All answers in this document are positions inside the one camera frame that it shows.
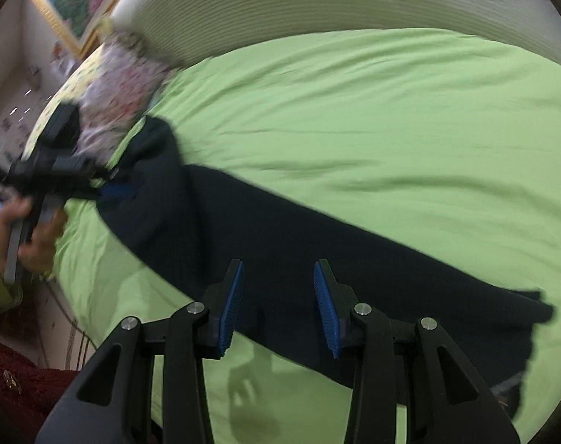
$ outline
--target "bed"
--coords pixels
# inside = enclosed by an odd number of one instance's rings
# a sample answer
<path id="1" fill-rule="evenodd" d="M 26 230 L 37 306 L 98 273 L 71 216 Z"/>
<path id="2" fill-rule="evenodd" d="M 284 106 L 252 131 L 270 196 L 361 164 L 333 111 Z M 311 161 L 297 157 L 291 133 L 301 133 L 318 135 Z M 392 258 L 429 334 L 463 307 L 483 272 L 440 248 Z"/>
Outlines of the bed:
<path id="1" fill-rule="evenodd" d="M 561 17 L 549 0 L 121 0 L 113 20 L 189 66 L 149 111 L 186 163 L 493 285 L 543 290 L 556 313 L 535 329 L 513 421 L 522 442 L 536 435 L 561 401 Z M 98 59 L 49 104 L 28 149 Z M 123 317 L 190 302 L 94 204 L 68 211 L 56 272 L 95 343 Z M 205 373 L 216 442 L 342 441 L 350 390 L 240 334 Z M 158 362 L 157 421 L 160 376 Z"/>

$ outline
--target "red knit sweater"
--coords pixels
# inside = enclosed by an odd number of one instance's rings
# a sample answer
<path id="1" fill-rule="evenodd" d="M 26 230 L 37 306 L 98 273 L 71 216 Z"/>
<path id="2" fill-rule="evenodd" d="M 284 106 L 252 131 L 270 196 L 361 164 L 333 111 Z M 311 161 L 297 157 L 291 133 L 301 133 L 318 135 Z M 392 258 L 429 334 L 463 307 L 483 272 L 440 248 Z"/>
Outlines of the red knit sweater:
<path id="1" fill-rule="evenodd" d="M 8 370 L 21 387 L 9 388 Z M 34 442 L 50 411 L 77 375 L 74 370 L 38 369 L 18 352 L 0 344 L 0 407 L 29 441 Z"/>

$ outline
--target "human hand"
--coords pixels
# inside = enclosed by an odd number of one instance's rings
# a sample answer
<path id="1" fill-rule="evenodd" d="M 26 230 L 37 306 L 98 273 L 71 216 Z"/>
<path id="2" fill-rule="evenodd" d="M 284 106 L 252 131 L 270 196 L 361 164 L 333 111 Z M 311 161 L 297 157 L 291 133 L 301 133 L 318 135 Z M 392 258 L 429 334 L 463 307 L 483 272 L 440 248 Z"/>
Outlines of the human hand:
<path id="1" fill-rule="evenodd" d="M 30 199 L 16 198 L 3 204 L 0 209 L 0 274 L 7 265 L 7 247 L 11 236 L 11 225 L 27 217 L 32 211 Z M 33 273 L 52 270 L 55 244 L 62 236 L 67 215 L 64 210 L 57 210 L 49 223 L 40 223 L 32 233 L 32 241 L 19 247 L 18 259 L 25 269 Z"/>

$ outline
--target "dark navy cloth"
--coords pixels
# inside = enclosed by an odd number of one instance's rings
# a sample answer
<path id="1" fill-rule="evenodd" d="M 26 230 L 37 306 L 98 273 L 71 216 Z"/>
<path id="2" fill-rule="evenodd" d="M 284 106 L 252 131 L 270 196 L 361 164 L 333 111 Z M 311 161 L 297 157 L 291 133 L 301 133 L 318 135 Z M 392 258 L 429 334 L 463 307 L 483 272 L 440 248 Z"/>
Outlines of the dark navy cloth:
<path id="1" fill-rule="evenodd" d="M 226 173 L 184 165 L 163 121 L 146 119 L 119 168 L 136 197 L 104 198 L 98 208 L 139 259 L 193 299 L 242 259 L 237 330 L 341 384 L 352 385 L 354 364 L 326 347 L 312 283 L 319 259 L 392 319 L 437 319 L 490 386 L 524 372 L 533 325 L 552 316 L 537 292 L 492 286 Z"/>

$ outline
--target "bedroom wall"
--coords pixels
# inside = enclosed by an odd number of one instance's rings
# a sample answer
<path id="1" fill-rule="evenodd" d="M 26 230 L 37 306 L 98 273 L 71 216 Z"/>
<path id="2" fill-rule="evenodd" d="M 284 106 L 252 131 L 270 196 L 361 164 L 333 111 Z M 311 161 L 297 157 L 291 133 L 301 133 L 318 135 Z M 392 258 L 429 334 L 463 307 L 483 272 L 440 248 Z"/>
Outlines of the bedroom wall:
<path id="1" fill-rule="evenodd" d="M 24 0 L 7 0 L 0 11 L 0 85 L 23 60 L 22 4 Z"/>
<path id="2" fill-rule="evenodd" d="M 48 97 L 32 89 L 24 62 L 0 86 L 0 165 L 21 155 Z"/>
<path id="3" fill-rule="evenodd" d="M 58 39 L 32 0 L 24 0 L 22 14 L 25 61 L 40 69 L 42 91 L 54 95 L 63 84 L 50 68 L 51 53 Z"/>

